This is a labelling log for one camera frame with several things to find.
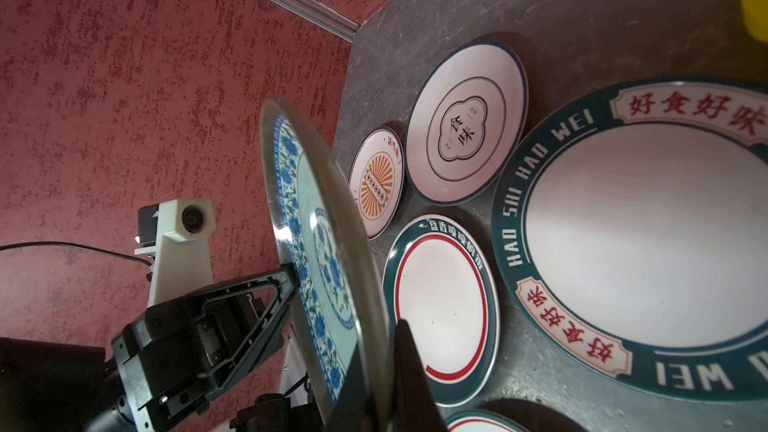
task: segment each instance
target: plate rim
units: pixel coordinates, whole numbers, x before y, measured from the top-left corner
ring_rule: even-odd
[[[450,432],[451,430],[450,429],[451,422],[456,422],[459,419],[468,419],[468,418],[485,418],[485,419],[490,418],[490,419],[498,420],[499,422],[507,422],[505,425],[513,429],[515,432],[528,432],[528,429],[521,426],[514,420],[504,415],[501,415],[497,412],[491,412],[490,410],[484,410],[484,409],[461,410],[451,415],[446,419],[446,428],[448,428],[448,432]]]
[[[498,169],[491,175],[491,177],[480,187],[475,189],[474,192],[470,192],[466,196],[463,196],[461,198],[457,198],[454,201],[449,202],[440,202],[438,200],[435,200],[433,198],[427,197],[417,186],[416,183],[413,181],[413,178],[411,177],[411,172],[408,169],[408,162],[407,158],[404,162],[404,167],[406,170],[406,174],[408,176],[408,180],[413,185],[413,189],[416,191],[416,193],[422,197],[424,200],[429,202],[430,204],[433,204],[435,206],[456,206],[458,204],[461,204],[463,202],[466,202],[467,200],[470,200],[476,196],[478,196],[481,192],[483,192],[486,188],[488,188],[494,180],[500,177],[502,172],[507,166],[507,162],[509,162],[509,159],[512,157],[512,154],[515,149],[517,149],[517,146],[520,144],[520,141],[523,139],[523,129],[525,128],[525,120],[528,118],[528,76],[525,72],[525,68],[523,67],[522,62],[520,61],[520,57],[509,46],[505,45],[503,42],[498,40],[492,40],[492,39],[475,39],[472,40],[459,48],[455,49],[453,52],[447,55],[442,61],[440,61],[439,64],[432,70],[432,72],[429,73],[429,76],[422,84],[421,88],[418,90],[418,93],[416,94],[416,99],[413,101],[413,104],[410,107],[410,114],[408,114],[408,124],[406,125],[406,134],[405,134],[405,140],[402,142],[406,146],[406,150],[408,147],[408,131],[411,129],[411,120],[413,119],[413,111],[416,108],[416,104],[418,102],[418,99],[422,96],[422,93],[424,92],[425,87],[427,87],[427,84],[429,84],[429,81],[432,79],[432,76],[435,75],[435,72],[437,72],[440,67],[444,63],[446,63],[451,57],[456,55],[457,53],[461,52],[464,49],[468,49],[469,47],[473,46],[479,46],[479,45],[490,45],[490,46],[496,46],[499,49],[502,49],[505,53],[509,54],[510,57],[513,59],[515,64],[518,66],[518,69],[520,70],[520,77],[522,78],[523,82],[523,101],[522,101],[522,115],[520,117],[520,125],[518,127],[518,131],[516,134],[516,137],[514,138],[514,141],[512,142],[512,146],[507,151],[507,156],[504,158],[504,161],[502,164],[498,167]]]
[[[366,136],[366,138],[363,139],[362,142],[360,142],[360,146],[357,148],[357,152],[355,152],[355,158],[352,159],[352,166],[350,167],[350,172],[347,174],[347,180],[346,180],[347,181],[347,185],[350,186],[350,188],[352,187],[352,171],[355,170],[355,164],[357,164],[357,158],[360,156],[360,151],[362,150],[362,147],[366,144],[366,142],[368,142],[368,139],[370,139],[373,136],[373,134],[375,134],[377,132],[381,132],[381,131],[385,131],[385,132],[391,133],[395,137],[395,139],[397,140],[397,145],[400,148],[400,157],[402,158],[402,164],[401,164],[402,171],[400,172],[400,174],[401,174],[400,187],[398,188],[398,191],[397,191],[397,200],[395,200],[395,205],[394,205],[394,209],[392,210],[392,214],[389,216],[389,220],[386,221],[386,224],[384,224],[384,226],[381,227],[381,230],[379,230],[374,235],[367,235],[368,240],[373,240],[374,238],[379,237],[379,235],[383,234],[384,231],[386,230],[386,228],[389,227],[389,224],[392,223],[392,219],[395,217],[395,214],[397,213],[397,208],[400,205],[400,198],[402,197],[402,185],[405,182],[405,180],[403,180],[403,179],[406,177],[405,171],[407,169],[407,166],[406,166],[406,153],[405,153],[405,150],[402,148],[402,141],[398,137],[397,132],[395,132],[391,127],[380,126],[380,127],[375,128],[374,130],[371,130],[370,134],[368,134]]]
[[[455,220],[453,220],[450,217],[443,216],[441,214],[434,214],[434,213],[422,214],[420,216],[417,216],[413,220],[409,221],[407,224],[405,224],[400,229],[400,232],[398,232],[397,236],[395,237],[395,240],[392,241],[392,245],[389,247],[389,251],[387,253],[387,260],[384,263],[384,271],[382,273],[382,278],[381,278],[382,291],[384,291],[384,282],[385,282],[386,277],[387,277],[387,273],[386,273],[386,271],[387,271],[387,264],[389,264],[390,260],[392,260],[392,250],[394,249],[395,245],[397,244],[397,241],[400,239],[402,234],[406,230],[408,230],[408,228],[410,228],[413,224],[415,224],[417,222],[420,222],[421,220],[425,220],[425,219],[429,219],[429,218],[437,218],[439,220],[443,220],[444,222],[452,224],[453,226],[455,226],[457,228],[457,230],[461,231],[464,235],[466,235],[468,238],[470,238],[472,240],[472,242],[475,243],[475,245],[476,245],[475,250],[478,251],[478,253],[480,254],[480,257],[483,260],[483,263],[485,265],[485,273],[488,276],[488,282],[490,282],[490,284],[491,284],[491,291],[490,291],[491,293],[488,294],[488,291],[486,291],[486,295],[489,295],[489,296],[493,297],[494,307],[492,308],[492,307],[490,307],[490,305],[488,305],[487,306],[488,307],[488,312],[489,313],[494,313],[495,317],[496,317],[496,330],[495,330],[494,343],[493,343],[493,347],[492,347],[492,356],[491,356],[490,362],[488,363],[488,369],[485,371],[485,373],[483,375],[483,380],[481,380],[480,385],[477,386],[477,389],[474,390],[473,392],[471,392],[466,398],[463,398],[462,400],[460,400],[458,402],[450,403],[450,404],[443,404],[443,403],[437,402],[437,400],[435,400],[435,403],[438,406],[444,407],[444,408],[450,408],[450,407],[457,407],[457,406],[460,406],[460,405],[464,405],[467,402],[469,402],[470,400],[472,400],[473,398],[477,397],[477,395],[482,391],[482,389],[485,387],[486,383],[490,379],[491,372],[493,371],[494,366],[496,365],[496,359],[498,357],[498,346],[500,345],[500,342],[501,342],[500,338],[501,338],[501,334],[502,334],[502,317],[501,317],[501,309],[500,309],[499,302],[498,302],[498,290],[496,289],[496,283],[495,283],[495,280],[494,280],[494,277],[493,277],[493,273],[491,273],[491,269],[490,269],[489,264],[488,264],[488,259],[485,257],[485,254],[483,253],[482,249],[479,247],[479,244],[477,243],[477,240],[475,240],[475,238],[472,236],[472,234],[470,234],[463,226],[458,224]],[[389,300],[387,299],[386,293],[385,293],[385,297],[384,297],[384,302],[386,303],[387,315],[389,316]],[[430,383],[434,382],[434,380],[430,379],[429,377],[427,377],[427,381],[430,382]],[[459,382],[456,382],[454,384],[441,384],[441,385],[445,385],[445,386],[449,386],[450,387],[450,386],[454,386],[454,385],[459,385],[462,382],[463,382],[463,380],[460,380]]]
[[[748,90],[748,91],[751,91],[751,92],[757,92],[757,93],[760,93],[760,94],[768,96],[768,86],[763,86],[761,84],[755,84],[755,83],[752,83],[752,82],[747,82],[747,81],[737,80],[737,79],[731,79],[731,78],[725,78],[725,77],[701,76],[701,75],[680,75],[680,76],[660,76],[660,77],[654,77],[654,78],[646,78],[646,79],[639,79],[639,80],[623,81],[623,82],[618,82],[618,83],[615,83],[615,84],[612,84],[612,85],[609,85],[609,86],[606,86],[606,87],[602,87],[602,88],[600,88],[598,90],[594,90],[592,92],[587,92],[587,93],[581,94],[580,96],[577,96],[576,98],[574,98],[572,100],[566,101],[565,104],[563,104],[562,106],[558,107],[557,109],[555,109],[554,111],[550,112],[545,117],[543,117],[528,132],[528,134],[526,134],[525,137],[523,137],[520,140],[518,145],[520,146],[521,144],[526,142],[528,139],[534,137],[534,134],[536,134],[538,132],[538,130],[541,127],[541,125],[543,123],[547,122],[548,120],[550,120],[553,116],[556,116],[557,114],[559,114],[562,111],[565,111],[567,108],[571,107],[573,104],[575,104],[577,102],[581,102],[582,100],[586,100],[587,98],[589,98],[591,96],[601,96],[601,99],[604,99],[604,96],[608,92],[616,92],[617,94],[619,94],[622,90],[627,90],[627,89],[630,89],[630,88],[633,88],[633,87],[654,86],[654,85],[661,86],[663,84],[673,83],[673,82],[679,82],[681,86],[682,85],[686,85],[686,84],[691,84],[691,83],[699,83],[699,84],[705,84],[705,85],[709,85],[709,86],[736,87],[736,88],[741,88],[741,89],[744,89],[744,90]],[[749,152],[751,152],[754,155],[756,155],[755,151],[753,149],[751,149],[751,147],[756,145],[756,144],[753,144],[752,146],[746,146],[742,142],[738,142],[737,140],[735,140],[733,137],[727,136],[727,135],[723,134],[722,132],[718,132],[716,130],[709,129],[709,128],[706,128],[704,126],[695,126],[695,125],[691,125],[691,124],[687,124],[687,123],[683,123],[683,122],[655,121],[655,120],[647,120],[647,121],[642,122],[642,123],[666,123],[666,124],[670,124],[670,125],[686,126],[686,127],[691,127],[691,128],[698,129],[698,130],[704,130],[706,132],[710,132],[710,133],[716,134],[716,135],[718,135],[718,136],[720,136],[720,137],[722,137],[724,139],[727,139],[727,140],[730,140],[732,142],[735,142],[739,146],[743,147],[744,149],[747,149]],[[626,123],[626,122],[624,122],[623,125],[612,127],[612,128],[626,127],[626,126],[632,126],[632,125],[634,125],[634,124],[633,123]],[[600,130],[600,131],[598,131],[598,133],[603,132],[605,130],[609,130],[609,129]],[[574,144],[571,144],[571,145],[569,145],[568,147],[565,147],[565,148],[561,148],[558,151],[564,151],[564,150],[570,148]],[[762,157],[759,157],[759,156],[758,156],[758,158],[760,160],[762,160],[765,164],[768,165],[768,145],[763,145],[763,150],[765,151],[764,153],[766,154],[766,158],[762,158]],[[504,172],[505,172],[507,166],[512,161],[513,155],[514,154],[510,155],[510,157],[508,158],[507,162],[504,164],[504,171],[502,171],[502,173],[499,174],[499,177],[498,177],[499,180],[498,180],[498,182],[496,184],[496,187],[494,189],[493,199],[491,201],[491,236],[492,236],[492,246],[493,246],[493,250],[494,250],[494,259],[497,258],[496,257],[497,247],[495,245],[496,240],[495,240],[495,234],[494,234],[494,226],[499,221],[501,221],[501,219],[498,218],[498,214],[495,213],[495,210],[496,210],[496,207],[495,207],[495,205],[496,205],[496,197],[497,197],[499,188],[502,186],[502,176],[504,175]],[[618,382],[618,383],[622,384],[625,387],[629,387],[629,388],[633,388],[633,389],[636,389],[636,390],[640,390],[640,391],[642,391],[642,392],[644,392],[646,394],[652,394],[652,395],[655,395],[655,396],[658,396],[658,397],[667,398],[667,399],[673,399],[673,400],[685,400],[685,401],[690,401],[690,402],[701,402],[701,403],[708,403],[708,404],[734,404],[734,403],[757,402],[757,401],[763,401],[763,400],[768,399],[768,392],[766,392],[765,397],[749,396],[749,397],[735,397],[735,398],[722,398],[722,397],[708,398],[707,396],[702,394],[702,392],[701,392],[701,390],[699,390],[699,388],[695,388],[695,389],[692,390],[692,392],[694,392],[694,394],[688,394],[688,395],[672,394],[672,393],[662,392],[661,390],[654,390],[654,389],[648,388],[646,386],[643,386],[641,384],[636,384],[636,383],[629,382],[629,381],[626,381],[626,380],[619,380],[618,377],[611,377],[609,374],[603,372],[602,370],[597,369],[596,367],[591,366],[589,363],[585,362],[580,357],[576,356],[573,352],[571,352],[566,347],[564,347],[562,344],[560,344],[538,322],[536,322],[533,319],[533,317],[530,314],[530,312],[526,309],[524,304],[521,303],[521,301],[520,301],[520,299],[519,299],[519,297],[518,297],[518,295],[516,293],[518,282],[522,281],[522,280],[525,280],[527,277],[519,277],[518,280],[514,280],[514,288],[513,288],[508,283],[506,267],[503,265],[503,263],[499,264],[498,261],[497,261],[497,264],[499,265],[499,273],[502,276],[502,280],[504,281],[504,286],[506,287],[507,291],[512,296],[513,302],[518,306],[518,308],[522,309],[522,311],[524,312],[524,315],[527,317],[527,320],[529,320],[530,322],[533,323],[533,325],[536,328],[536,330],[538,330],[540,333],[542,333],[543,336],[545,336],[548,341],[551,341],[552,344],[554,344],[558,349],[562,350],[567,356],[569,356],[571,358],[571,360],[576,361],[582,367],[585,367],[586,369],[592,371],[595,374],[600,375],[601,377],[609,379],[609,380],[611,380],[613,382]],[[544,282],[543,278],[542,278],[541,282],[544,285],[546,285],[546,282]],[[557,298],[557,296],[555,294],[553,294],[551,291],[550,291],[550,294],[553,297]],[[615,334],[610,334],[610,333],[605,332],[602,328],[594,326],[591,322],[585,321],[584,319],[581,318],[581,316],[579,316],[576,313],[572,312],[571,309],[566,304],[563,304],[560,299],[558,299],[558,302],[560,302],[560,304],[563,307],[565,307],[570,314],[572,314],[573,316],[575,316],[576,318],[578,318],[579,320],[581,320],[585,324],[588,324],[590,327],[600,331],[602,334],[605,334],[605,335],[607,335],[609,337],[618,338],[621,341],[627,341],[627,342],[630,342],[632,344],[636,344],[636,345],[639,345],[639,346],[645,347],[645,348],[656,348],[656,349],[662,349],[662,350],[676,350],[676,349],[679,349],[679,350],[683,350],[683,349],[684,350],[691,350],[691,349],[697,349],[697,348],[666,348],[666,347],[652,346],[652,345],[648,345],[648,344],[641,344],[639,342],[634,342],[634,341],[628,340],[626,338],[621,338],[621,337],[619,337],[619,336],[617,336]],[[725,342],[719,342],[718,344],[725,344],[725,343],[728,343],[728,342],[731,342],[731,341],[735,341],[738,338],[743,337],[746,334],[751,334],[754,331],[757,331],[757,330],[760,330],[760,329],[763,329],[764,331],[768,331],[768,320],[763,322],[761,325],[758,325],[756,328],[753,328],[750,331],[748,331],[748,332],[746,332],[746,333],[744,333],[744,334],[742,334],[742,335],[740,335],[740,336],[738,336],[736,338],[729,339],[728,341],[725,341]],[[630,377],[630,378],[632,377],[631,374],[623,374],[623,375],[625,375],[627,377]]]

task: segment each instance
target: gray tabletop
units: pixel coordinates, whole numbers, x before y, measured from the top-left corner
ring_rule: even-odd
[[[494,32],[504,33],[528,74],[526,132],[571,100],[627,80],[685,74],[768,85],[768,45],[746,34],[738,0],[391,0],[352,44],[333,146],[342,170],[349,173],[374,128],[387,124],[404,136],[430,72],[461,44]],[[400,228],[427,212],[463,224],[492,258],[494,188],[495,182],[474,199],[443,208],[406,183],[392,224],[371,242],[379,269]],[[533,429],[544,427],[538,409],[526,404],[557,410],[586,430],[768,430],[768,401],[672,400],[586,369],[533,326],[494,273],[502,306],[498,358],[480,395],[461,409],[518,399],[509,413]]]

